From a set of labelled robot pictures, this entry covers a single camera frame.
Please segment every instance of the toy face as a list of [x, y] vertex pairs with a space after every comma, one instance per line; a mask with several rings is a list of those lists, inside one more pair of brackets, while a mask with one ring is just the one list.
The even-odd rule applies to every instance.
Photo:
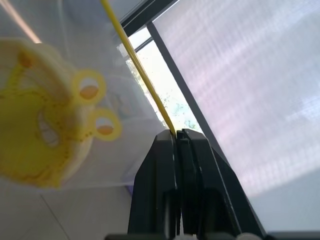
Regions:
[[[15, 65], [6, 68], [0, 90], [0, 174], [20, 183], [57, 187], [67, 165], [86, 157], [92, 137], [113, 141], [121, 134], [121, 124], [110, 110], [94, 107], [106, 93], [97, 72], [75, 73], [64, 82], [63, 98], [37, 84], [21, 87], [23, 79], [33, 81], [26, 72], [37, 61], [22, 50]], [[81, 86], [85, 79], [94, 84]], [[97, 125], [100, 119], [107, 124]]]

